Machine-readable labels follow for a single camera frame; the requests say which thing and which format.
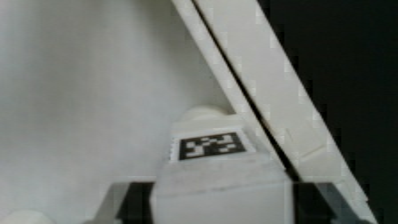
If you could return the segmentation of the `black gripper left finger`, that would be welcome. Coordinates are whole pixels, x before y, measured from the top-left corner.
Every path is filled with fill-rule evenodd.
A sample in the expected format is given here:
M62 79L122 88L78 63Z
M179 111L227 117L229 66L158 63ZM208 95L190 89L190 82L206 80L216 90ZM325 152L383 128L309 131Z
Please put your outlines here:
M151 181L110 185L96 216L87 224L154 224L149 205L152 185Z

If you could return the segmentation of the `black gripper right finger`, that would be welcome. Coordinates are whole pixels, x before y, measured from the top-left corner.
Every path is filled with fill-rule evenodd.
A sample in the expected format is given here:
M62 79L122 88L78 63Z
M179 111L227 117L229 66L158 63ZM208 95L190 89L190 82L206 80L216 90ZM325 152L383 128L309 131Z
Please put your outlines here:
M295 224L375 224L353 211L330 182L293 184Z

